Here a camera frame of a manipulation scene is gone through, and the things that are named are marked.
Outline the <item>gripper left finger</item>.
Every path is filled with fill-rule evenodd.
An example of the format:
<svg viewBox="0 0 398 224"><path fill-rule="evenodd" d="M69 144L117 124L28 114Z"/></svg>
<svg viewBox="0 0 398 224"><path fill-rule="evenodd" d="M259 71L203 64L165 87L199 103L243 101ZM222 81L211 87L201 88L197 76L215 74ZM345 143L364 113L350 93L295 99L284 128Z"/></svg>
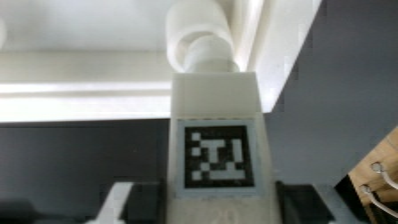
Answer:
<svg viewBox="0 0 398 224"><path fill-rule="evenodd" d="M162 223L162 184L115 182L91 224Z"/></svg>

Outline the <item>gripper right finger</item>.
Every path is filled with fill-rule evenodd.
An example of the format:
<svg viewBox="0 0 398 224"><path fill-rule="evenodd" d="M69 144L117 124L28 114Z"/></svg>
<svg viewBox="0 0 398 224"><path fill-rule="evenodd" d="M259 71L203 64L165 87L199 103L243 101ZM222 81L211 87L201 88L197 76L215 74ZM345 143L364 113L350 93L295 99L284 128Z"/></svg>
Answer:
<svg viewBox="0 0 398 224"><path fill-rule="evenodd" d="M352 188L275 182L282 224L362 224Z"/></svg>

